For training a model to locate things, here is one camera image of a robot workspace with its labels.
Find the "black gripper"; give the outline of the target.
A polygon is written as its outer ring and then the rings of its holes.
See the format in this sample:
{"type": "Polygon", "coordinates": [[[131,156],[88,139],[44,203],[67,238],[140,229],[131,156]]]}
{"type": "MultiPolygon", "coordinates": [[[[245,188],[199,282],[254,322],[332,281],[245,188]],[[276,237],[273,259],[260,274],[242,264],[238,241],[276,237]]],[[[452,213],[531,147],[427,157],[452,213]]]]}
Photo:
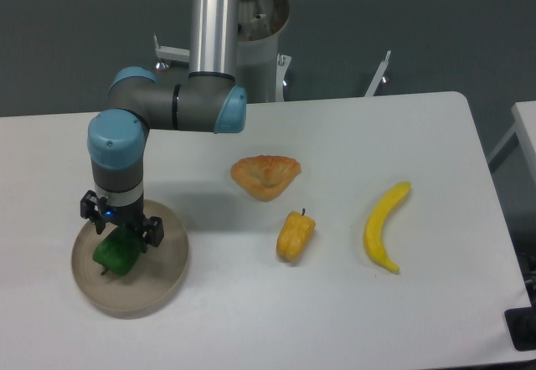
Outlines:
{"type": "Polygon", "coordinates": [[[80,200],[80,216],[88,219],[97,234],[102,234],[108,223],[132,231],[142,242],[142,253],[149,246],[157,248],[164,238],[163,221],[160,217],[145,217],[143,197],[125,206],[112,206],[107,198],[98,198],[88,190],[80,200]]]}

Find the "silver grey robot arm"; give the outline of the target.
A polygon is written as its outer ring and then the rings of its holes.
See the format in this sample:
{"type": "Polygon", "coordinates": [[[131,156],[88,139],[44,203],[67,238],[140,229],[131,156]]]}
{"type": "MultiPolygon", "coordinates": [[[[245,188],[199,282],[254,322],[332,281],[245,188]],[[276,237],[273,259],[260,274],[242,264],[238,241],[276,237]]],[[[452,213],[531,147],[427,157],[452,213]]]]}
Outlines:
{"type": "Polygon", "coordinates": [[[247,93],[236,84],[239,2],[193,0],[187,83],[160,86],[148,70],[121,70],[108,93],[110,109],[88,126],[95,188],[80,201],[80,215],[101,234],[107,224],[130,230],[157,247],[162,220],[144,209],[143,155],[150,130],[239,133],[247,93]]]}

